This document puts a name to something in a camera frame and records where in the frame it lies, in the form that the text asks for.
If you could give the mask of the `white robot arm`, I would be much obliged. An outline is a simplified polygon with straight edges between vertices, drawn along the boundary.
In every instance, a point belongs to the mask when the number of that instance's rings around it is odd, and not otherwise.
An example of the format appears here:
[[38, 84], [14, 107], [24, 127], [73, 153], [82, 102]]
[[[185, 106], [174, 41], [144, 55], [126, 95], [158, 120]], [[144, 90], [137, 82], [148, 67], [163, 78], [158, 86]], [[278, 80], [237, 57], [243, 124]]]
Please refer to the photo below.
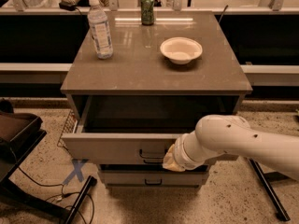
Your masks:
[[251, 158], [299, 180], [299, 137], [253, 130], [239, 116], [208, 115], [181, 135], [164, 156], [163, 168], [193, 170], [224, 154]]

